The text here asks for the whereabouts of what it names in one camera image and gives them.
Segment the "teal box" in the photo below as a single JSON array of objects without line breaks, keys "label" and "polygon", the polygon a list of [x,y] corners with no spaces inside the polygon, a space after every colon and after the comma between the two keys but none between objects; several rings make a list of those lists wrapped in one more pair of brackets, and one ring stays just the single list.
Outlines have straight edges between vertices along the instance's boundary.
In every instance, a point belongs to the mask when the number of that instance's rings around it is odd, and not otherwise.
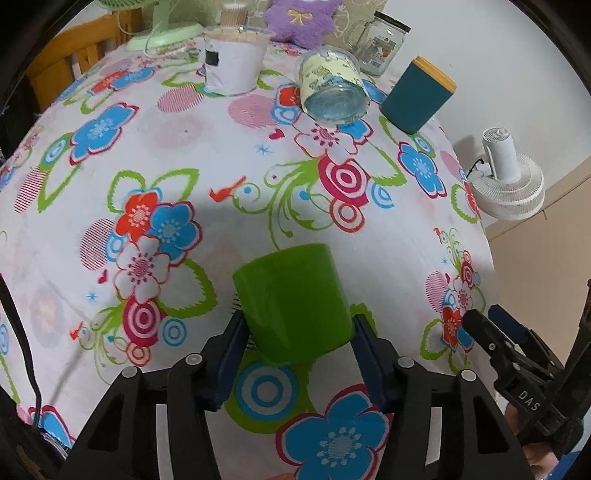
[{"label": "teal box", "polygon": [[405,133],[414,135],[456,91],[456,84],[422,57],[408,66],[380,110]]}]

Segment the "silver rivet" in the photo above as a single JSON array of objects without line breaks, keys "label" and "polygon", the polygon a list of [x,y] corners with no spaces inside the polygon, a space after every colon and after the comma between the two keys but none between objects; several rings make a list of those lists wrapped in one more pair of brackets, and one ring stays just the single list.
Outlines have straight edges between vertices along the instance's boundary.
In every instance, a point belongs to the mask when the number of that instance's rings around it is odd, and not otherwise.
[{"label": "silver rivet", "polygon": [[462,370],[462,378],[467,382],[474,382],[476,374],[472,370]]},{"label": "silver rivet", "polygon": [[135,374],[138,372],[138,367],[134,367],[133,365],[130,365],[128,367],[125,367],[123,369],[123,371],[121,372],[121,374],[125,377],[125,378],[133,378],[135,377]]},{"label": "silver rivet", "polygon": [[409,356],[402,356],[398,359],[398,365],[402,368],[412,368],[414,367],[414,360]]},{"label": "silver rivet", "polygon": [[198,365],[203,361],[203,357],[201,355],[199,355],[198,353],[191,353],[191,355],[187,355],[187,358],[185,358],[185,361],[189,365]]}]

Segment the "black cable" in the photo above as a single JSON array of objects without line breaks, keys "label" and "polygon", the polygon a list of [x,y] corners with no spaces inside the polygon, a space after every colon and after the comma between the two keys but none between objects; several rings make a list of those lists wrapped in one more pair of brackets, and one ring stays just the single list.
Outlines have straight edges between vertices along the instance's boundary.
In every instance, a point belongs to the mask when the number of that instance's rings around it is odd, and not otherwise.
[{"label": "black cable", "polygon": [[18,344],[21,346],[22,356],[25,360],[25,368],[27,370],[27,377],[29,378],[29,383],[35,392],[35,417],[33,418],[33,427],[39,426],[39,421],[41,418],[41,390],[39,390],[39,385],[37,384],[37,379],[35,378],[35,369],[33,367],[33,354],[31,353],[31,346],[29,345],[29,340],[27,339],[27,333],[25,332],[25,328],[22,326],[21,318],[18,316],[17,307],[14,304],[12,296],[10,295],[10,291],[8,290],[8,286],[4,281],[4,277],[0,275],[0,303],[4,308],[4,313],[8,317],[8,321],[10,322],[10,326],[12,330],[14,330],[14,334],[17,336]]},{"label": "black cable", "polygon": [[470,170],[468,170],[468,175],[466,175],[466,178],[468,178],[470,176],[470,173],[472,173],[474,171],[474,169],[476,168],[476,166],[482,163],[484,165],[484,160],[482,160],[481,158],[479,158],[478,160],[476,160],[474,162],[474,165],[470,168]]}]

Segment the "table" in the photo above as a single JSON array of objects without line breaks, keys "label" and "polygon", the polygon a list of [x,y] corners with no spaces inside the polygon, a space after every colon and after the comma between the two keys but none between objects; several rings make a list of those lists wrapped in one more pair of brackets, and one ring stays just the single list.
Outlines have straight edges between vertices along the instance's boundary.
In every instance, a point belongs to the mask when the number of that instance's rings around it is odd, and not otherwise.
[{"label": "table", "polygon": [[[309,242],[330,245],[351,313],[401,355],[472,368],[491,386],[462,315],[494,303],[492,258],[443,128],[433,118],[411,137],[391,125],[379,111],[388,73],[365,78],[363,120],[318,125],[298,106],[301,54],[271,44],[257,89],[226,98],[204,88],[201,39],[156,58],[122,46],[3,166],[0,270],[33,349],[43,422],[64,444],[126,365],[169,367],[224,330],[240,265]],[[0,384],[30,412],[4,313],[0,352]],[[253,480],[369,478],[391,422],[349,345],[281,368],[251,345],[208,420],[222,477]]]}]

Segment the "yellow lid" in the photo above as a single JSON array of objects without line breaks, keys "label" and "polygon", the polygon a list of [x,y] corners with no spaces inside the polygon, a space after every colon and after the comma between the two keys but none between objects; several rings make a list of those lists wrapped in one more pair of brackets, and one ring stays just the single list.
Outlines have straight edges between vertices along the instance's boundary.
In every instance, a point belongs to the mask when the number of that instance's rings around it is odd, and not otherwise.
[{"label": "yellow lid", "polygon": [[417,57],[413,60],[413,63],[429,75],[433,80],[439,83],[443,88],[451,93],[456,93],[457,85],[451,78],[445,73],[439,70],[435,65],[425,60],[423,57]]}]

